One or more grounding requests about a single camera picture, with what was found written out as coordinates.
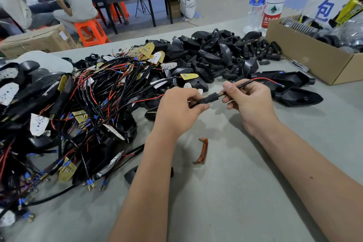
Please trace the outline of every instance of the brown cardboard box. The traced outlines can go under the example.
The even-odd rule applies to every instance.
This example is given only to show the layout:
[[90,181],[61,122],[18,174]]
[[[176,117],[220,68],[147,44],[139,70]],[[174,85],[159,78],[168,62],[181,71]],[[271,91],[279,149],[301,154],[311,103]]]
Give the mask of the brown cardboard box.
[[[298,20],[299,16],[289,16]],[[363,80],[363,54],[350,54],[280,24],[270,21],[266,33],[268,42],[276,41],[282,52],[310,68],[310,73],[327,84]]]
[[180,1],[179,0],[170,0],[170,4],[171,4],[171,16],[173,18],[180,17],[181,16]]
[[52,53],[76,48],[73,38],[59,24],[4,39],[0,43],[0,56],[2,53],[7,59],[14,59],[29,51]]

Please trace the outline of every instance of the person's right hand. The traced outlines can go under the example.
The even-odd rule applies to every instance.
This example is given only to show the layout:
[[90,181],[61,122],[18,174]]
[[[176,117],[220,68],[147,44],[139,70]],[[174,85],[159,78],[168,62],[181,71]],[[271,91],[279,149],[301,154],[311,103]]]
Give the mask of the person's right hand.
[[254,81],[242,90],[236,87],[247,81],[243,79],[233,84],[225,81],[223,88],[227,95],[222,102],[228,103],[227,109],[234,108],[240,112],[243,126],[255,137],[264,126],[274,124],[278,118],[272,105],[270,89],[266,85]]

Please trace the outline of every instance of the blue chinese character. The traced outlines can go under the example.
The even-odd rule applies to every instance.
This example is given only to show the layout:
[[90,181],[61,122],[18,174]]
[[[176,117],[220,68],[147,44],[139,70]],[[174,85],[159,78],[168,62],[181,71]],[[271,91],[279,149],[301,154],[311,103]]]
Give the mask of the blue chinese character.
[[318,10],[318,13],[316,14],[315,18],[318,20],[327,22],[328,19],[326,17],[330,14],[333,7],[334,7],[334,3],[329,2],[329,0],[325,0],[323,3],[321,3],[318,6],[319,10]]

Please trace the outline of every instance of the gray floor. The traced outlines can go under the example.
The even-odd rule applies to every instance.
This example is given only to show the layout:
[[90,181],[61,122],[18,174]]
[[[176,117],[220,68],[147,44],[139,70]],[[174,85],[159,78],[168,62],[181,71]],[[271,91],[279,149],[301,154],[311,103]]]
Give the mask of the gray floor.
[[[160,22],[158,22],[158,26],[154,28],[150,17],[150,22],[147,27],[143,24],[142,26],[134,27],[131,31],[123,32],[125,27],[123,24],[119,24],[117,25],[119,31],[118,35],[115,35],[112,29],[107,29],[106,33],[111,42],[116,42],[125,39],[193,28],[193,24],[196,26],[203,26],[222,21],[235,20],[247,15],[249,10],[248,1],[249,0],[196,0],[197,9],[199,9],[205,17],[189,20],[190,23],[182,21],[170,25],[169,19],[166,18],[164,22],[161,22],[161,25],[159,24]],[[283,16],[297,13],[297,11],[285,8]]]

